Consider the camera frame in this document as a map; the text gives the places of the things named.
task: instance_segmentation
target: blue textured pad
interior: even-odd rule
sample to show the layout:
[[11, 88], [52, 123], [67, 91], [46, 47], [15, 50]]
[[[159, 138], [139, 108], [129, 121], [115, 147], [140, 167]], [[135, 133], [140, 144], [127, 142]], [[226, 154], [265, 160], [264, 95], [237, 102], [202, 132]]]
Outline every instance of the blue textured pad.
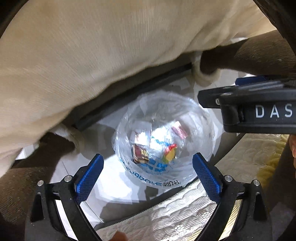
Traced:
[[209, 198], [216, 203], [220, 202], [222, 187], [211, 173], [207, 161], [200, 153], [194, 154], [192, 165]]
[[85, 172], [76, 186], [76, 202], [78, 204], [87, 200], [91, 190], [93, 189], [97, 179], [99, 178], [99, 175], [103, 170], [104, 158], [101, 155], [97, 155], [94, 157], [94, 159], [94, 162]]

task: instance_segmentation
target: plastic bag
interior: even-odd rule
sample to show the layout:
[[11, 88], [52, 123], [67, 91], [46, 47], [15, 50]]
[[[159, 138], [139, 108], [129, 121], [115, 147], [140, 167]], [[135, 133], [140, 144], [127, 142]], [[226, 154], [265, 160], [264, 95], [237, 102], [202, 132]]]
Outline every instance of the plastic bag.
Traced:
[[213, 123], [194, 100], [173, 92], [143, 94], [121, 119], [113, 149], [126, 170], [148, 186], [174, 188], [197, 175], [192, 156], [212, 155]]

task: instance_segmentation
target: blue gripper pad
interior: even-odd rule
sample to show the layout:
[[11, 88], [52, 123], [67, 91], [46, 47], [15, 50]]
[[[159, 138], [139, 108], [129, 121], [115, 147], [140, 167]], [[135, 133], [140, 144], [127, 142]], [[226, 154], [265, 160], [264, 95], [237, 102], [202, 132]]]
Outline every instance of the blue gripper pad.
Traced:
[[81, 167], [75, 175], [77, 175], [76, 184], [76, 202], [79, 205], [86, 201], [92, 191], [99, 175], [104, 167], [104, 158], [100, 154], [96, 154], [90, 161], [88, 166]]
[[219, 203], [221, 199], [220, 193], [222, 191], [222, 182], [218, 175], [211, 172], [207, 161], [201, 153], [194, 154], [192, 165], [209, 198], [212, 201]]

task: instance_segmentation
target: transparent plastic bag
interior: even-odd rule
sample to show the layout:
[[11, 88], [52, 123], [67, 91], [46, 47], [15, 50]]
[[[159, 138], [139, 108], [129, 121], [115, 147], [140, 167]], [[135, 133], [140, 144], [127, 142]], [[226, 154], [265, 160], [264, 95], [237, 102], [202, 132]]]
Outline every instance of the transparent plastic bag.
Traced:
[[213, 123], [194, 100], [173, 92], [143, 94], [121, 119], [113, 149], [126, 170], [148, 186], [174, 188], [196, 177], [192, 156], [212, 155]]

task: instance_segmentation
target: beige cloth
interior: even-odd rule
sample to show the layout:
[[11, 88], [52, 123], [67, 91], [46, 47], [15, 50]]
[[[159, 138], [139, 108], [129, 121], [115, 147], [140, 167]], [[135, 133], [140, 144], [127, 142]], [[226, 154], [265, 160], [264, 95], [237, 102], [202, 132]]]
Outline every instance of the beige cloth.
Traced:
[[252, 0], [29, 0], [0, 39], [0, 176], [111, 83], [274, 29]]

